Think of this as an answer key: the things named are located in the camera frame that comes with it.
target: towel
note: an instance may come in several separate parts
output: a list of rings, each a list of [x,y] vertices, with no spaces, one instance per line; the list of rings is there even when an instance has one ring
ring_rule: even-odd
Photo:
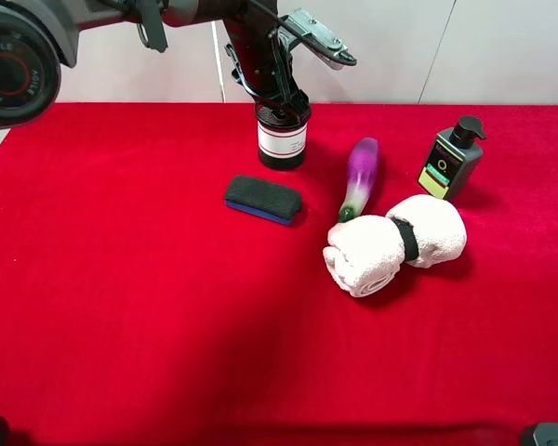
[[[419,256],[407,263],[416,268],[429,268],[437,263],[454,260],[467,244],[467,231],[453,204],[431,195],[415,195],[387,212],[388,218],[409,223]]]
[[[359,216],[328,232],[323,250],[337,285],[353,297],[388,285],[401,264],[428,268],[460,256],[467,242],[457,209],[430,195],[397,204],[387,216]]]

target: white wall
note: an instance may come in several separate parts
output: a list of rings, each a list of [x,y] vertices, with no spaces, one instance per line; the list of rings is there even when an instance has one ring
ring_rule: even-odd
[[[358,65],[332,71],[304,46],[294,52],[298,85],[315,102],[418,102],[454,0],[279,0],[279,13],[307,9],[350,48]],[[231,76],[217,26],[229,102],[250,101]]]
[[[458,0],[422,102],[558,104],[558,0]]]
[[[166,34],[169,48],[159,54],[131,23],[82,32],[78,64],[63,68],[58,101],[220,102],[211,25]]]

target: blue eraser base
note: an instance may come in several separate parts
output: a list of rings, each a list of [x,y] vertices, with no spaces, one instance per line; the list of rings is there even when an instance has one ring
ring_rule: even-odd
[[[261,211],[259,209],[254,208],[254,207],[245,206],[243,204],[231,202],[229,200],[225,200],[225,203],[229,207],[231,207],[231,209],[235,209],[236,211],[246,212],[247,214],[250,214],[252,216],[259,216],[260,218],[265,218],[267,220],[274,221],[275,223],[279,223],[281,225],[289,226],[294,221],[293,218],[290,218],[290,219],[287,220],[287,219],[284,219],[284,218],[280,218],[278,216],[274,216],[273,214],[269,214],[268,212]]]

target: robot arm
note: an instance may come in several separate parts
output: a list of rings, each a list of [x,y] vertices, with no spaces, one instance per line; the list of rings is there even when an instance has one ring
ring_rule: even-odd
[[[26,124],[54,102],[60,65],[74,67],[79,33],[131,21],[151,49],[167,48],[171,27],[223,20],[233,79],[262,122],[290,128],[311,114],[292,72],[303,43],[334,69],[355,65],[347,47],[303,9],[277,17],[277,0],[0,0],[0,128]]]

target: bottle label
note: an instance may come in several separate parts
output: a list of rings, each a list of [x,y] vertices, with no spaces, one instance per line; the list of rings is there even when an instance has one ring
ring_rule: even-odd
[[[273,158],[293,158],[304,151],[308,125],[290,132],[273,132],[259,123],[259,147]]]
[[[444,198],[463,164],[463,160],[439,141],[434,143],[419,184],[436,198]]]

